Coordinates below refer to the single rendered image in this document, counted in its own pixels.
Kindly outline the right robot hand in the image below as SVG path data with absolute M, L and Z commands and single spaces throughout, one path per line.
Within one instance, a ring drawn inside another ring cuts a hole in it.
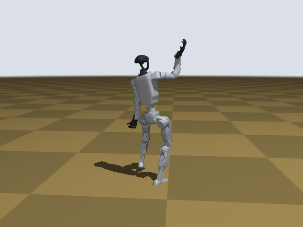
M 183 41 L 184 41 L 184 42 L 183 42 Z M 185 49 L 185 46 L 186 46 L 186 44 L 187 44 L 187 42 L 186 42 L 185 39 L 183 39 L 183 41 L 182 41 L 183 47 L 180 47 L 180 51 L 177 52 L 177 54 L 176 54 L 176 56 L 175 56 L 176 59 L 178 59 L 179 56 L 182 56 L 182 53 L 183 53 L 183 51 L 184 51 L 184 49 Z

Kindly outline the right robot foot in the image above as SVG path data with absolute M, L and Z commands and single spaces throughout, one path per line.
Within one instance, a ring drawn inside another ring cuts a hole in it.
M 155 180 L 154 180 L 153 185 L 159 185 L 159 184 L 164 183 L 164 182 L 166 182 L 166 181 L 168 181 L 167 178 L 162 178 L 161 181 L 159 181 L 159 178 L 158 178 L 158 179 L 155 179 Z

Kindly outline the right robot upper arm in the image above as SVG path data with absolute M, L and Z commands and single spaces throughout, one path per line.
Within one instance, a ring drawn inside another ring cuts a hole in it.
M 174 72 L 174 71 L 173 71 Z M 168 73 L 168 72 L 160 72 L 160 71 L 156 71 L 153 74 L 151 74 L 151 80 L 154 81 L 160 81 L 162 79 L 176 79 L 177 77 L 175 77 L 173 75 L 173 72 Z

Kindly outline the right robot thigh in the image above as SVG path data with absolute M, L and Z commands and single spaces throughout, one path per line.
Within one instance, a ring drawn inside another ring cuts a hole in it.
M 157 116 L 156 117 L 157 125 L 161 128 L 161 135 L 163 138 L 163 145 L 160 147 L 160 152 L 164 154 L 165 148 L 171 148 L 171 141 L 172 141 L 172 129 L 169 118 L 166 116 Z

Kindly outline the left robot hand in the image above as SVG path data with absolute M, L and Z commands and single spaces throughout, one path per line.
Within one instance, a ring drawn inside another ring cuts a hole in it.
M 129 128 L 136 128 L 137 126 L 137 121 L 138 120 L 134 120 L 135 115 L 133 116 L 133 120 L 130 123 L 127 123 L 127 125 L 130 124 L 130 126 L 128 126 Z

